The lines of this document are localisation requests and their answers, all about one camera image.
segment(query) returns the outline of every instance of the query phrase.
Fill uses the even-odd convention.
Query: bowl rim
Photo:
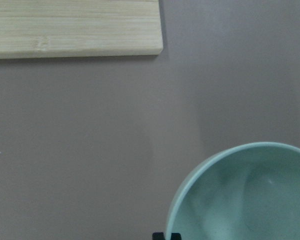
[[[166,220],[166,229],[165,229],[165,239],[170,240],[170,237],[172,233],[172,228],[178,213],[178,210],[187,195],[190,188],[193,186],[193,184],[197,181],[197,179],[212,165],[217,163],[218,161],[222,160],[223,158],[232,155],[234,153],[247,150],[247,149],[253,149],[253,148],[260,148],[260,147],[275,147],[275,148],[281,148],[286,150],[291,150],[296,153],[300,154],[300,148],[296,146],[292,146],[286,143],[281,142],[271,142],[271,141],[261,141],[261,142],[252,142],[247,143],[239,146],[235,146],[229,149],[226,149],[224,151],[218,152],[211,157],[207,158],[203,162],[201,162],[199,165],[197,165],[183,180],[181,185],[179,186],[178,190],[176,191],[173,200],[171,202],[167,220]]]

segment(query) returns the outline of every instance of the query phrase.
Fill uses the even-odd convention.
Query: bamboo cutting board
[[[157,55],[158,0],[0,0],[0,59]]]

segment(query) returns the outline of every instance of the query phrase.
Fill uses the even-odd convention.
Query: black object
[[[154,232],[152,234],[152,240],[166,240],[166,239],[165,239],[165,236],[164,236],[163,232]],[[177,232],[171,233],[171,239],[170,240],[182,240],[181,239],[181,234],[177,233]]]

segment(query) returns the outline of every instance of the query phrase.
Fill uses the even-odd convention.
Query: gray surface
[[[300,147],[300,0],[161,17],[158,57],[0,60],[0,240],[150,239],[205,158]]]

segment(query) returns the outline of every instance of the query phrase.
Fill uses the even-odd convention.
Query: bowl
[[[300,240],[300,149],[255,142],[198,165],[170,206],[165,239]]]

